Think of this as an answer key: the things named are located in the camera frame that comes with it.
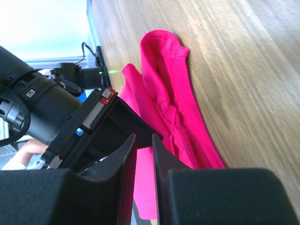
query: green led light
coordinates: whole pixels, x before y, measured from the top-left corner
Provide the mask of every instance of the green led light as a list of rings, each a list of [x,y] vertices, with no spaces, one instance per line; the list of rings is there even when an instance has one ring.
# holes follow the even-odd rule
[[[118,71],[117,70],[111,70],[111,71],[109,71],[108,73],[109,74],[116,74]]]

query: sticker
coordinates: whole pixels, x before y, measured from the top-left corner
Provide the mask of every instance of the sticker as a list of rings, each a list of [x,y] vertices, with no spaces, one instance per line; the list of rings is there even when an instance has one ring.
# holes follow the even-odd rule
[[[30,90],[26,93],[26,96],[28,96],[28,97],[31,98],[35,93],[36,93],[35,90],[30,89]]]

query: wood grain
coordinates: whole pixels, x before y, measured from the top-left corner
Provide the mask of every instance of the wood grain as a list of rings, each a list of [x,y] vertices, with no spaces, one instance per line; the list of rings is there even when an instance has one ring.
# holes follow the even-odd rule
[[[140,68],[150,30],[191,49],[195,96],[229,167],[265,167],[300,216],[300,2],[298,0],[93,0],[113,86]]]

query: pink t-shirt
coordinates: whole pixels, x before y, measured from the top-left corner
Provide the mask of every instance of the pink t-shirt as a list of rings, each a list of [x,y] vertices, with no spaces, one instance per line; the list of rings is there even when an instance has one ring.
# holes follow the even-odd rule
[[[165,147],[186,165],[224,168],[193,95],[188,53],[168,31],[147,33],[141,40],[142,73],[132,64],[125,66],[126,84],[120,97],[163,136]],[[142,219],[157,218],[152,148],[137,152],[134,200]]]

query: white wall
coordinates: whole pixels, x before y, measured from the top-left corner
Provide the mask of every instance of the white wall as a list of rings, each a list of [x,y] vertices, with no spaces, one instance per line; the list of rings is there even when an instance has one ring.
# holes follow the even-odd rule
[[[0,45],[22,60],[81,56],[86,0],[0,0]]]

